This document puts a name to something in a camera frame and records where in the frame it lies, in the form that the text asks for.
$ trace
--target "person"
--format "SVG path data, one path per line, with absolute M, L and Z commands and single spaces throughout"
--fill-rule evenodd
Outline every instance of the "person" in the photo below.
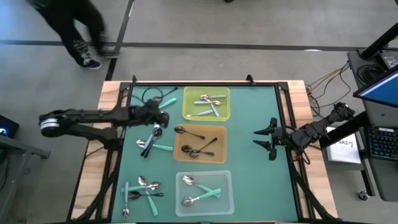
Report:
M 75 19 L 86 25 L 97 53 L 104 58 L 116 58 L 118 54 L 105 47 L 105 25 L 100 12 L 90 0 L 27 0 L 61 37 L 62 44 L 76 63 L 84 68 L 100 69 L 102 64 L 94 60 L 85 40 L 75 27 Z

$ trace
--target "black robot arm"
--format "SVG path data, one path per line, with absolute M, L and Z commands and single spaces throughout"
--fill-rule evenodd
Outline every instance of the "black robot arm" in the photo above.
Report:
M 330 115 L 320 121 L 301 126 L 298 130 L 288 133 L 283 127 L 277 127 L 276 118 L 271 118 L 268 128 L 255 131 L 254 134 L 271 135 L 270 141 L 253 140 L 256 144 L 269 151 L 269 160 L 276 159 L 275 146 L 293 146 L 294 149 L 302 154 L 309 144 L 318 141 L 322 136 L 327 137 L 326 127 L 334 122 L 346 121 L 353 118 L 355 111 L 345 103 L 337 103 Z
M 150 99 L 143 106 L 128 106 L 103 110 L 55 110 L 39 116 L 41 132 L 46 137 L 63 135 L 79 136 L 88 140 L 99 140 L 105 149 L 115 149 L 121 143 L 117 127 L 138 126 L 157 123 L 166 128 L 170 116 L 159 111 L 159 101 Z M 111 128 L 93 128 L 80 123 L 112 123 Z

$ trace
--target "black pants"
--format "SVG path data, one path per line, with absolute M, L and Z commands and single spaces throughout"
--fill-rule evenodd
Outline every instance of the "black pants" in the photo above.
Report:
M 91 60 L 91 55 L 86 42 L 76 30 L 75 19 L 88 27 L 94 47 L 101 54 L 105 26 L 100 12 L 90 0 L 54 0 L 49 6 L 38 9 L 38 12 L 61 37 L 77 64 L 85 66 Z

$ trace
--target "wooden table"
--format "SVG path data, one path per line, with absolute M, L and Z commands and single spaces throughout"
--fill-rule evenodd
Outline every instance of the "wooden table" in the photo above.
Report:
M 154 82 L 139 82 L 139 83 L 159 83 L 160 81 Z M 189 82 L 211 82 L 211 81 L 181 81 L 184 83 Z M 223 81 L 223 82 L 242 82 L 242 81 Z M 305 91 L 305 85 L 302 80 L 261 80 L 257 82 L 287 82 L 289 84 L 290 98 L 293 106 L 294 116 L 297 127 L 300 127 L 304 124 L 310 123 L 313 121 L 312 113 L 310 109 L 310 104 L 307 98 L 307 92 Z M 101 97 L 99 99 L 98 109 L 102 110 L 111 110 L 115 107 L 118 94 L 119 87 L 122 82 L 111 81 L 104 82 L 103 89 L 101 91 Z M 287 110 L 287 103 L 285 100 L 284 92 L 282 94 L 282 104 L 284 107 L 286 124 L 291 125 L 289 120 L 289 112 Z M 105 128 L 110 126 L 110 124 L 94 124 L 96 128 Z M 92 141 L 88 144 L 87 154 L 95 151 L 96 149 L 102 146 L 98 141 Z M 337 211 L 335 207 L 335 202 L 333 200 L 333 196 L 331 193 L 331 188 L 328 180 L 328 174 L 326 173 L 325 163 L 323 161 L 322 152 L 319 149 L 315 149 L 313 147 L 308 147 L 306 149 L 306 153 L 308 154 L 311 165 L 306 165 L 307 178 L 308 183 L 311 188 L 311 191 L 315 194 L 320 203 L 326 208 L 326 210 L 337 217 Z M 96 194 L 99 192 L 101 187 L 101 181 L 103 178 L 104 172 L 104 163 L 106 159 L 106 150 L 100 150 L 92 155 L 90 155 L 84 165 L 80 176 L 80 181 L 78 184 L 78 190 L 76 192 L 75 201 L 73 202 L 73 210 L 71 218 L 79 217 L 90 205 L 91 201 L 95 198 Z M 108 205 L 110 198 L 110 189 L 106 194 L 103 216 L 106 217 L 108 214 Z M 308 210 L 306 209 L 307 203 L 304 196 L 304 193 L 300 190 L 300 201 L 303 208 L 303 217 L 308 217 Z

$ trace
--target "orange bin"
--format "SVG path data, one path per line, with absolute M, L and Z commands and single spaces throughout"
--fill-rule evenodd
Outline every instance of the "orange bin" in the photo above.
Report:
M 226 160 L 226 128 L 224 126 L 210 126 L 210 125 L 197 125 L 197 124 L 179 124 L 184 127 L 188 132 L 198 134 L 206 137 L 202 140 L 192 134 L 176 133 L 174 144 L 174 159 L 184 162 L 204 162 L 212 164 L 223 164 Z M 189 145 L 193 149 L 200 149 L 206 146 L 211 140 L 217 138 L 217 141 L 210 144 L 202 151 L 214 152 L 214 156 L 201 153 L 198 157 L 190 157 L 188 152 L 183 152 L 181 147 Z

